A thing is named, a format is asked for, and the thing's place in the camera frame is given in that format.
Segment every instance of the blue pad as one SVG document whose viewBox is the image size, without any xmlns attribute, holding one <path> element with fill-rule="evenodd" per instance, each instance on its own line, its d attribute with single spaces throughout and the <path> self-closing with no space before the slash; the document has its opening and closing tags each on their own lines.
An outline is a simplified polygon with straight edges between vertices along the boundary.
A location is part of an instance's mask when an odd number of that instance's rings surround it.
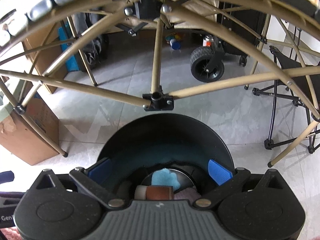
<svg viewBox="0 0 320 240">
<path fill-rule="evenodd" d="M 112 162 L 108 158 L 103 158 L 95 165 L 88 168 L 88 177 L 99 185 L 102 184 L 110 175 L 112 171 Z"/>
<path fill-rule="evenodd" d="M 209 160 L 208 173 L 219 186 L 231 179 L 233 176 L 231 171 L 228 171 L 214 160 Z"/>
<path fill-rule="evenodd" d="M 164 168 L 159 171 L 155 171 L 152 174 L 151 185 L 153 186 L 172 186 L 173 191 L 180 188 L 180 183 L 177 178 L 177 174 Z"/>
</svg>

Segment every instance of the gold metal frame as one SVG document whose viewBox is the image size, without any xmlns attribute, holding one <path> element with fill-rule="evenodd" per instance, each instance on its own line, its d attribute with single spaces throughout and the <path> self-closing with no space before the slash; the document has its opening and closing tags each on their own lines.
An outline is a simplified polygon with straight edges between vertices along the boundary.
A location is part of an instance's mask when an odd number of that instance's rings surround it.
<svg viewBox="0 0 320 240">
<path fill-rule="evenodd" d="M 130 5 L 132 2 L 135 2 L 137 0 L 127 0 L 128 5 Z M 306 105 L 308 109 L 313 113 L 313 116 L 316 120 L 319 121 L 313 121 L 306 130 L 299 136 L 297 139 L 287 147 L 281 154 L 279 154 L 274 160 L 270 162 L 270 165 L 273 166 L 276 164 L 279 160 L 281 160 L 285 155 L 287 155 L 292 149 L 294 149 L 303 139 L 305 139 L 309 133 L 316 127 L 316 125 L 320 122 L 320 114 L 318 112 L 318 101 L 316 98 L 315 91 L 313 89 L 313 85 L 311 83 L 309 75 L 313 74 L 320 74 L 320 66 L 313 66 L 313 67 L 305 67 L 305 63 L 303 62 L 302 56 L 300 51 L 310 53 L 315 56 L 320 56 L 320 53 L 313 51 L 308 48 L 304 48 L 302 46 L 297 46 L 293 39 L 291 40 L 291 44 L 285 43 L 285 42 L 279 42 L 279 41 L 268 41 L 270 43 L 279 44 L 287 47 L 294 48 L 299 60 L 303 66 L 303 68 L 298 69 L 288 69 L 288 70 L 281 70 L 269 57 L 264 55 L 262 53 L 263 48 L 263 38 L 266 37 L 269 23 L 270 23 L 270 17 L 271 15 L 275 15 L 281 26 L 284 28 L 284 31 L 288 34 L 288 30 L 283 25 L 282 21 L 279 19 L 280 17 L 284 20 L 287 20 L 288 22 L 294 24 L 295 26 L 305 30 L 310 35 L 315 37 L 316 39 L 320 40 L 320 24 L 316 22 L 313 18 L 307 16 L 303 12 L 297 10 L 296 8 L 293 8 L 290 5 L 284 4 L 283 2 L 279 0 L 220 0 L 223 2 L 229 2 L 232 4 L 239 5 L 238 7 L 231 8 L 231 9 L 225 9 L 220 10 L 219 8 L 206 3 L 204 0 L 193 0 L 197 2 L 198 4 L 201 4 L 203 6 L 206 6 L 207 8 L 212 9 L 214 14 L 223 14 L 232 21 L 236 22 L 240 26 L 242 26 L 244 29 L 252 33 L 254 36 L 259 38 L 261 40 L 258 47 L 254 47 L 252 44 L 250 44 L 245 39 L 241 38 L 232 30 L 228 30 L 227 28 L 223 27 L 222 25 L 209 20 L 205 18 L 205 16 L 201 16 L 197 14 L 196 12 L 190 11 L 183 6 L 180 6 L 176 4 L 175 2 L 171 0 L 161 0 L 165 3 L 166 6 L 169 6 L 170 10 L 166 10 L 166 12 L 161 11 L 161 17 L 157 20 L 157 23 L 154 21 L 146 20 L 146 19 L 139 19 L 139 21 L 144 21 L 150 24 L 151 26 L 156 26 L 156 41 L 155 41 L 155 52 L 154 52 L 154 62 L 153 62 L 153 69 L 152 69 L 152 82 L 151 82 L 151 92 L 157 92 L 159 91 L 160 87 L 160 68 L 161 68 L 161 49 L 162 49 L 162 33 L 163 33 L 163 27 L 164 25 L 167 27 L 171 26 L 171 23 L 168 20 L 167 16 L 175 16 L 179 18 L 181 21 L 189 22 L 193 25 L 198 26 L 199 28 L 212 33 L 215 36 L 218 36 L 225 40 L 226 42 L 230 43 L 231 45 L 241 49 L 246 54 L 252 56 L 255 58 L 255 62 L 253 64 L 253 68 L 251 70 L 251 74 L 248 76 L 243 77 L 236 77 L 231 78 L 227 80 L 221 80 L 216 81 L 209 84 L 204 84 L 196 87 L 186 88 L 178 91 L 169 92 L 168 95 L 173 96 L 174 99 L 180 99 L 185 97 L 190 97 L 193 95 L 199 95 L 203 93 L 208 93 L 216 90 L 221 90 L 225 88 L 231 88 L 235 86 L 240 85 L 246 85 L 257 83 L 257 82 L 263 82 L 268 80 L 277 80 L 280 79 L 284 84 L 286 84 L 292 91 L 295 92 L 295 94 L 300 98 L 300 100 Z M 124 20 L 126 17 L 124 14 L 123 8 L 119 10 L 116 13 L 108 13 L 104 11 L 92 11 L 92 8 L 107 5 L 109 3 L 112 3 L 112 0 L 76 0 L 73 1 L 61 8 L 54 9 L 52 12 L 50 12 L 48 15 L 44 16 L 40 20 L 31 23 L 28 28 L 24 31 L 22 31 L 19 35 L 14 37 L 8 45 L 4 46 L 0 49 L 0 56 L 2 56 L 5 52 L 7 52 L 10 48 L 12 48 L 14 45 L 16 45 L 18 42 L 23 41 L 28 35 L 35 33 L 37 30 L 49 25 L 53 24 L 55 22 L 58 22 L 65 17 L 68 18 L 72 34 L 74 39 L 64 41 L 64 42 L 71 42 L 73 41 L 73 44 L 65 50 L 44 72 L 42 76 L 36 76 L 26 73 L 17 73 L 13 71 L 5 71 L 0 70 L 0 75 L 2 76 L 10 76 L 10 77 L 18 77 L 23 80 L 28 81 L 36 81 L 38 82 L 37 85 L 33 86 L 33 88 L 30 90 L 30 92 L 27 94 L 26 98 L 22 102 L 22 106 L 26 106 L 28 101 L 33 97 L 33 95 L 36 93 L 38 88 L 42 84 L 48 84 L 55 87 L 61 87 L 66 89 L 72 89 L 76 91 L 81 91 L 85 93 L 90 93 L 94 95 L 103 96 L 106 98 L 111 98 L 120 102 L 133 104 L 136 106 L 150 106 L 151 101 L 126 95 L 124 93 L 119 93 L 111 90 L 106 90 L 98 87 L 93 87 L 89 85 L 83 85 L 78 84 L 76 82 L 70 82 L 65 80 L 56 80 L 52 77 L 50 77 L 55 71 L 59 69 L 59 67 L 73 54 L 75 54 L 77 51 L 80 52 L 80 55 L 82 55 L 82 59 L 84 61 L 84 65 L 86 66 L 86 69 L 89 73 L 90 79 L 92 80 L 93 84 L 96 84 L 95 79 L 93 77 L 93 74 L 90 70 L 90 68 L 86 65 L 85 57 L 83 57 L 82 48 L 85 44 L 90 42 L 92 39 L 100 35 L 101 33 L 105 32 L 109 28 L 113 27 L 114 25 L 118 24 L 122 20 Z M 246 9 L 255 9 L 258 11 L 261 11 L 263 13 L 267 14 L 267 19 L 265 22 L 264 30 L 262 32 L 262 35 L 260 36 L 255 31 L 250 29 L 248 26 L 244 25 L 242 22 L 237 20 L 236 18 L 232 17 L 231 15 L 227 14 L 227 12 L 236 11 L 236 10 L 246 10 Z M 99 20 L 97 23 L 95 23 L 93 26 L 91 26 L 87 31 L 82 33 L 82 35 L 76 39 L 76 31 L 74 29 L 74 25 L 72 22 L 72 19 L 70 15 L 76 13 L 76 12 L 92 12 L 92 13 L 98 13 L 98 14 L 104 14 L 107 15 L 103 19 Z M 46 44 L 46 41 L 42 43 L 43 46 L 39 48 L 35 48 L 29 51 L 26 51 L 24 53 L 20 53 L 19 55 L 10 57 L 9 59 L 6 59 L 2 62 L 0 62 L 0 65 L 15 59 L 17 57 L 23 56 L 25 54 L 42 50 L 46 48 L 50 48 L 51 46 L 56 46 L 61 44 L 60 42 L 55 42 L 52 44 Z M 254 74 L 254 71 L 256 69 L 257 63 L 260 62 L 263 65 L 265 65 L 270 72 L 268 73 L 262 73 L 262 74 Z M 309 100 L 309 98 L 306 97 L 306 95 L 301 91 L 301 89 L 294 83 L 292 80 L 292 77 L 297 76 L 306 76 L 308 80 L 308 85 L 312 94 L 312 101 Z M 12 94 L 9 92 L 9 90 L 5 87 L 4 83 L 0 81 L 0 88 L 3 90 L 4 94 L 9 98 L 11 104 L 14 107 L 18 106 L 18 102 L 15 100 L 15 98 L 12 96 Z M 23 114 L 22 117 L 31 125 L 31 127 L 40 134 L 42 138 L 44 138 L 45 141 L 47 141 L 48 144 L 50 144 L 57 152 L 60 154 L 66 155 L 66 153 L 57 146 L 52 140 L 43 134 L 43 132 L 30 120 L 29 117 L 26 116 L 26 114 Z"/>
</svg>

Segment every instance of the small logo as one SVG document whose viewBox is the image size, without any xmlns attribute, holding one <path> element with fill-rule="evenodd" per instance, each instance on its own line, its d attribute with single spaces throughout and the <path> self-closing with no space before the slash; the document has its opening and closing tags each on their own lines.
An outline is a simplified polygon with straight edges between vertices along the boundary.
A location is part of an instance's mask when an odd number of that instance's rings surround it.
<svg viewBox="0 0 320 240">
<path fill-rule="evenodd" d="M 159 202 L 159 204 L 156 204 L 156 207 L 161 208 L 162 206 L 164 206 L 164 204 L 162 202 Z"/>
</svg>

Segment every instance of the metal screw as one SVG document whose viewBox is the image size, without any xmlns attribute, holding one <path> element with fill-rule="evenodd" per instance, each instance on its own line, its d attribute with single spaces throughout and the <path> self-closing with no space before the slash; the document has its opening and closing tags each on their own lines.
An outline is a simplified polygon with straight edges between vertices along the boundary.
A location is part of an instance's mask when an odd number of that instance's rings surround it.
<svg viewBox="0 0 320 240">
<path fill-rule="evenodd" d="M 171 8 L 170 6 L 164 4 L 164 5 L 162 6 L 162 11 L 163 11 L 164 13 L 169 13 L 169 12 L 172 12 L 172 8 Z"/>
<path fill-rule="evenodd" d="M 114 208 L 122 207 L 124 205 L 124 200 L 121 198 L 114 198 L 114 199 L 109 200 L 108 205 L 110 207 L 114 207 Z"/>
<path fill-rule="evenodd" d="M 206 198 L 200 198 L 196 201 L 196 205 L 198 207 L 208 207 L 211 205 L 211 201 L 209 199 Z"/>
<path fill-rule="evenodd" d="M 130 16 L 133 14 L 133 10 L 131 7 L 126 7 L 124 8 L 124 14 L 127 15 L 127 16 Z"/>
<path fill-rule="evenodd" d="M 84 168 L 83 167 L 76 167 L 75 170 L 82 172 L 82 171 L 84 171 Z"/>
</svg>

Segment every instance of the black folding chair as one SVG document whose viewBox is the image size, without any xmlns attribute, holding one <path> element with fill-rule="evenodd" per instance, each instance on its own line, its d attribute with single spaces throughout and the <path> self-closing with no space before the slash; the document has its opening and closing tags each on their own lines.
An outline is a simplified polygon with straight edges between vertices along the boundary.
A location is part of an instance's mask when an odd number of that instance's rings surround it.
<svg viewBox="0 0 320 240">
<path fill-rule="evenodd" d="M 281 65 L 281 69 L 290 69 L 290 68 L 298 68 L 298 67 L 302 67 L 301 64 L 287 56 L 285 56 L 284 54 L 282 54 L 278 48 L 274 47 L 274 46 L 270 46 L 270 51 L 273 54 L 273 59 L 274 62 L 277 64 L 277 60 L 279 61 L 280 65 Z M 317 75 L 312 75 L 310 76 L 313 87 L 315 89 L 316 92 L 316 96 L 317 98 L 320 98 L 320 74 Z M 307 82 L 307 78 L 305 76 L 301 76 L 301 77 L 294 77 L 292 78 L 294 80 L 294 82 L 301 88 L 301 90 L 305 93 L 305 95 L 312 101 L 312 97 L 311 97 L 311 92 L 308 86 L 308 82 Z M 270 124 L 270 130 L 269 130 L 269 136 L 268 139 L 266 139 L 264 141 L 264 147 L 267 150 L 272 150 L 274 147 L 278 147 L 281 145 L 285 145 L 288 143 L 292 143 L 296 138 L 292 138 L 283 142 L 278 142 L 278 143 L 274 143 L 272 140 L 272 132 L 273 132 L 273 127 L 274 127 L 274 123 L 275 123 L 275 116 L 276 116 L 276 103 L 277 103 L 277 98 L 285 98 L 285 99 L 289 99 L 292 100 L 292 103 L 294 106 L 303 106 L 305 107 L 305 105 L 300 101 L 300 98 L 296 97 L 292 90 L 290 90 L 291 92 L 291 96 L 289 95 L 284 95 L 284 94 L 278 94 L 277 93 L 277 87 L 280 85 L 285 85 L 283 82 L 281 82 L 280 80 L 275 80 L 274 85 L 263 88 L 263 89 L 257 89 L 257 88 L 253 88 L 252 93 L 256 96 L 259 95 L 265 95 L 265 96 L 271 96 L 273 97 L 273 108 L 272 108 L 272 116 L 271 116 L 271 124 Z M 266 92 L 269 89 L 274 89 L 273 93 L 270 92 Z M 310 112 L 309 109 L 306 108 L 306 114 L 307 114 L 307 122 L 308 125 L 310 124 Z M 313 133 L 310 133 L 308 138 L 309 138 L 309 146 L 308 146 L 308 151 L 310 154 L 314 153 L 319 147 L 320 144 L 318 144 L 317 146 L 314 146 L 315 144 L 315 140 L 316 140 L 316 135 L 320 133 L 320 129 L 318 130 L 317 127 L 315 128 Z"/>
</svg>

